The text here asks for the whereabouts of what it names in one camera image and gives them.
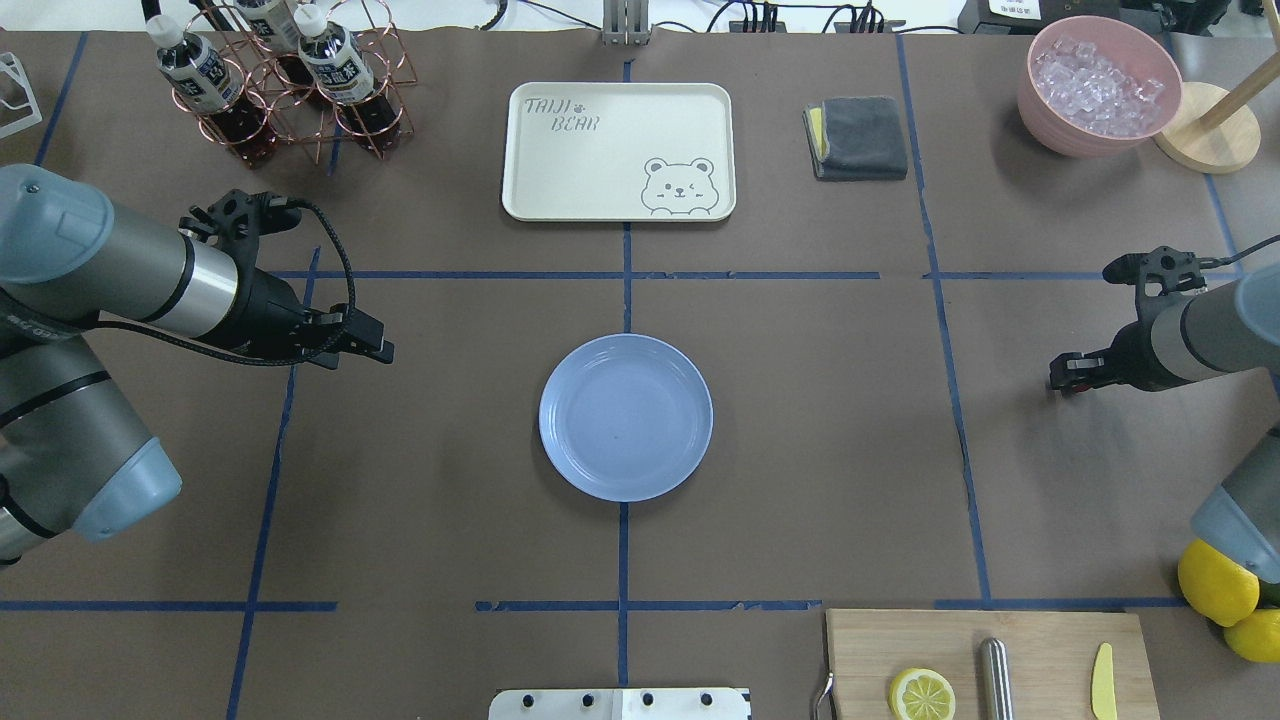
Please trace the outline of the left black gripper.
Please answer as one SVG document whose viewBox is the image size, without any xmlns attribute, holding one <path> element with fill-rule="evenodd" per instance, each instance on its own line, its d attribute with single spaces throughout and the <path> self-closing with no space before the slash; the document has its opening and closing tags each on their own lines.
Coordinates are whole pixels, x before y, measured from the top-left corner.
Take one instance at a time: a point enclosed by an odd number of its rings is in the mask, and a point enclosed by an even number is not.
<svg viewBox="0 0 1280 720">
<path fill-rule="evenodd" d="M 239 316 L 244 357 L 276 363 L 311 363 L 337 368 L 342 354 L 358 355 L 390 365 L 396 346 L 385 327 L 352 300 L 326 311 L 308 307 L 283 279 L 256 270 L 250 300 Z"/>
</svg>

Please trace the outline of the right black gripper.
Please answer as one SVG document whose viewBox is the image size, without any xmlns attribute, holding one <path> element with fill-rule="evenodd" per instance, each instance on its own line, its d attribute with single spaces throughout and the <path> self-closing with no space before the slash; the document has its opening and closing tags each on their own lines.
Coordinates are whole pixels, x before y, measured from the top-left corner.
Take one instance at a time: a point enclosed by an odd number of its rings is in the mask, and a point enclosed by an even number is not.
<svg viewBox="0 0 1280 720">
<path fill-rule="evenodd" d="M 1048 388 L 1062 396 L 1107 386 L 1166 389 L 1166 369 L 1155 357 L 1147 325 L 1133 322 L 1115 334 L 1107 348 L 1060 354 L 1050 363 Z"/>
</svg>

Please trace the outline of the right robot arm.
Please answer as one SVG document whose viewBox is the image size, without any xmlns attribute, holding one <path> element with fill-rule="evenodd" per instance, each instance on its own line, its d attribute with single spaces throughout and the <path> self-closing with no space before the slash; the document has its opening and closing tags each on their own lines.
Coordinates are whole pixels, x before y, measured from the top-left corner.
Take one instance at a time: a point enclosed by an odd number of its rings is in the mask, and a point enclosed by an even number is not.
<svg viewBox="0 0 1280 720">
<path fill-rule="evenodd" d="M 1137 293 L 1135 319 L 1096 351 L 1050 364 L 1061 395 L 1121 387 L 1167 395 L 1167 407 L 1210 405 L 1210 434 L 1231 443 L 1190 515 L 1194 536 L 1262 582 L 1277 582 L 1277 266 L 1201 292 Z"/>
</svg>

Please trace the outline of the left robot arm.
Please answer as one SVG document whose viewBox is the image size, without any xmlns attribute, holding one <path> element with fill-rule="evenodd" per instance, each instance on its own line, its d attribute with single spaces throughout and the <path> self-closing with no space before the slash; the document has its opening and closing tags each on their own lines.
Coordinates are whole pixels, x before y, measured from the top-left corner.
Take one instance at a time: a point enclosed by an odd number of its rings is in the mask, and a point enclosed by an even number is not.
<svg viewBox="0 0 1280 720">
<path fill-rule="evenodd" d="M 393 361 L 314 202 L 233 190 L 166 225 L 31 164 L 4 167 L 1 191 L 4 568 L 68 530 L 114 537 L 180 493 L 179 471 L 91 348 L 91 331 L 247 366 L 333 369 L 342 354 Z M 346 301 L 325 311 L 257 264 L 261 238 L 296 228 L 305 211 L 323 220 L 346 277 Z"/>
</svg>

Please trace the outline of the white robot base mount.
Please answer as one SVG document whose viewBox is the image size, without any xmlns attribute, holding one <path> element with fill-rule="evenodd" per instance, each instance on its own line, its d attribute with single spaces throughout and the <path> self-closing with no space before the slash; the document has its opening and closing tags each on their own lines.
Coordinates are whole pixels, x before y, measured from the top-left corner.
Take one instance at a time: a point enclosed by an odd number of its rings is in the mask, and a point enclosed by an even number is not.
<svg viewBox="0 0 1280 720">
<path fill-rule="evenodd" d="M 489 719 L 751 719 L 748 689 L 732 687 L 508 689 Z"/>
</svg>

